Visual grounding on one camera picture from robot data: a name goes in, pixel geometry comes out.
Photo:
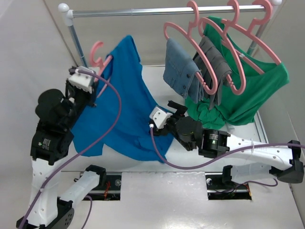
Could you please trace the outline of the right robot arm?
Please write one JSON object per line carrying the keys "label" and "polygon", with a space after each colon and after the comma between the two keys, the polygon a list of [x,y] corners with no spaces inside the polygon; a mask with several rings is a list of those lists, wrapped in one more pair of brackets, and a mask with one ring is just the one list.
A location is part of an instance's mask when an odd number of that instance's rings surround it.
{"label": "right robot arm", "polygon": [[185,150],[197,150],[199,155],[209,158],[201,167],[224,157],[246,161],[244,165],[223,167],[220,182],[224,187],[231,188],[236,183],[265,178],[276,178],[289,184],[303,182],[305,166],[300,158],[304,146],[300,142],[291,140],[288,143],[267,144],[240,138],[226,131],[206,129],[199,121],[185,116],[185,106],[174,101],[169,101],[168,106],[174,108],[175,113],[159,106],[150,113],[151,138],[172,134]]}

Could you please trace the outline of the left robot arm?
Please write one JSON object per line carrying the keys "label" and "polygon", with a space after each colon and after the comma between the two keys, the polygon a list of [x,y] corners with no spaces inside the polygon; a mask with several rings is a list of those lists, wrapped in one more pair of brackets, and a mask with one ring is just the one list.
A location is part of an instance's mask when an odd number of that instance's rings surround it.
{"label": "left robot arm", "polygon": [[66,229],[75,207],[95,189],[106,185],[106,170],[90,165],[62,195],[58,184],[74,135],[72,128],[87,106],[93,106],[98,83],[82,89],[66,81],[65,92],[49,89],[38,98],[39,122],[31,142],[32,183],[29,209],[18,229]]}

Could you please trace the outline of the blue t shirt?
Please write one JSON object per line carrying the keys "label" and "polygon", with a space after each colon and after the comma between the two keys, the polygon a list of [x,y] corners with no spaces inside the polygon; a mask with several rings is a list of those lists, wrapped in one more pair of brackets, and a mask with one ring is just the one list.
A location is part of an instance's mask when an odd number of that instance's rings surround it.
{"label": "blue t shirt", "polygon": [[164,156],[172,135],[151,139],[149,115],[157,105],[142,79],[142,65],[132,36],[127,35],[111,51],[112,61],[103,71],[103,77],[118,91],[107,87],[96,107],[87,106],[72,129],[76,152],[80,153],[102,137],[118,118],[114,128],[87,150],[84,156],[99,156],[104,145],[139,161],[158,161],[154,145]]}

